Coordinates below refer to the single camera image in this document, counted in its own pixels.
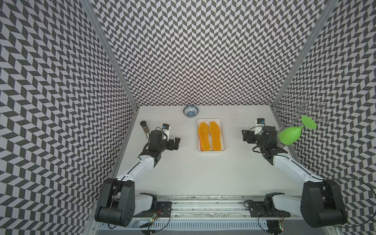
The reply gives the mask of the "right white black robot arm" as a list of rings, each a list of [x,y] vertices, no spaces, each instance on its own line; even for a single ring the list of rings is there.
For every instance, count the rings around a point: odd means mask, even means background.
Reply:
[[[297,215],[312,228],[343,225],[347,222],[341,187],[334,180],[326,180],[306,169],[277,144],[277,130],[264,126],[242,131],[243,141],[255,144],[252,149],[271,165],[283,171],[301,189],[300,197],[284,193],[268,193],[263,203],[249,202],[251,216],[257,209],[270,217]]]

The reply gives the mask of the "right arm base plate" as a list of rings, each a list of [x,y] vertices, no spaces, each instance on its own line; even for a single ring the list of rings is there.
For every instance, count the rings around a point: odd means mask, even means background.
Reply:
[[[291,217],[291,214],[286,211],[277,210],[273,203],[273,196],[280,195],[283,193],[268,193],[265,195],[263,201],[254,201],[254,200],[247,200],[244,202],[246,208],[248,208],[251,217],[259,217],[259,216],[266,216],[266,217]]]

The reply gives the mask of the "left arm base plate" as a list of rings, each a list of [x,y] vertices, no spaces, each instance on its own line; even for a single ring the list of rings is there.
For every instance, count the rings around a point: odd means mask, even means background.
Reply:
[[[133,217],[151,217],[155,212],[161,212],[161,217],[170,217],[171,208],[171,201],[159,201],[155,194],[140,193],[135,197]]]

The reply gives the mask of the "yellow insole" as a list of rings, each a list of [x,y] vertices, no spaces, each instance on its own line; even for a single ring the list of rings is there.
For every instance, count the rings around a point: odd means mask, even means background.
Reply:
[[[202,151],[210,151],[211,145],[209,140],[209,126],[201,122],[198,127],[198,136],[200,139],[200,148]]]
[[[210,122],[209,132],[211,135],[212,150],[221,151],[222,143],[221,143],[221,130],[220,130],[219,125],[214,121]]]

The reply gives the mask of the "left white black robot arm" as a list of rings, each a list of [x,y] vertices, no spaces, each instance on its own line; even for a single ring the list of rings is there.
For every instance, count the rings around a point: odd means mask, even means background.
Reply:
[[[153,130],[137,161],[116,178],[107,178],[101,187],[95,212],[95,221],[108,226],[126,227],[137,214],[157,207],[157,196],[136,194],[135,184],[151,171],[162,158],[165,150],[178,150],[181,139],[169,139],[162,130]]]

